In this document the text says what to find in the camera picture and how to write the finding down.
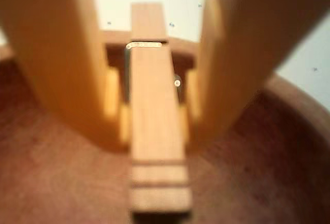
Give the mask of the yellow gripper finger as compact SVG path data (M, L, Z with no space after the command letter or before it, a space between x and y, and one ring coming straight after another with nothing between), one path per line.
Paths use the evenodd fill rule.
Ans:
M205 0L186 74L189 143L219 137L329 10L329 0Z
M120 76L94 0L1 0L1 25L40 102L97 146L123 151Z

